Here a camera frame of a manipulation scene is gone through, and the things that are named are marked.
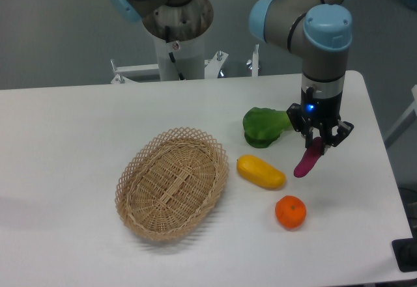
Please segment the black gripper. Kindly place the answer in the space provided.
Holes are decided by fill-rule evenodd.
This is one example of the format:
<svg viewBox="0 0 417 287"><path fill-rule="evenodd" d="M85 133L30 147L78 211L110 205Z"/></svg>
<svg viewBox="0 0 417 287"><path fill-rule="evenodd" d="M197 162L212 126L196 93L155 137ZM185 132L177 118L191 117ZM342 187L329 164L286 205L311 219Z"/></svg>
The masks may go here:
<svg viewBox="0 0 417 287"><path fill-rule="evenodd" d="M306 148L313 143L313 128L319 129L323 156L328 148L343 142L354 129L354 125L340 120L342 92L330 98L317 98L318 95L311 87L302 88L301 103L293 103L286 113L293 129L304 138Z"/></svg>

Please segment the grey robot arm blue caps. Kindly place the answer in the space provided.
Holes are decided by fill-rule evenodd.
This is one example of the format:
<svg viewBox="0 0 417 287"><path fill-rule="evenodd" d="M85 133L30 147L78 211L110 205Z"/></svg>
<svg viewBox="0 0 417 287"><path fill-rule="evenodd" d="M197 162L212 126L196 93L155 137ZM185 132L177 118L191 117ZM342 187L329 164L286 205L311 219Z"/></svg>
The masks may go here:
<svg viewBox="0 0 417 287"><path fill-rule="evenodd" d="M205 74L200 39L213 20L208 0L110 0L127 21L140 21L157 43L164 81L201 79ZM319 132L321 153L335 147L353 126L339 115L352 16L345 0L258 0L248 19L250 33L302 59L300 103L287 115L295 131L313 144Z"/></svg>

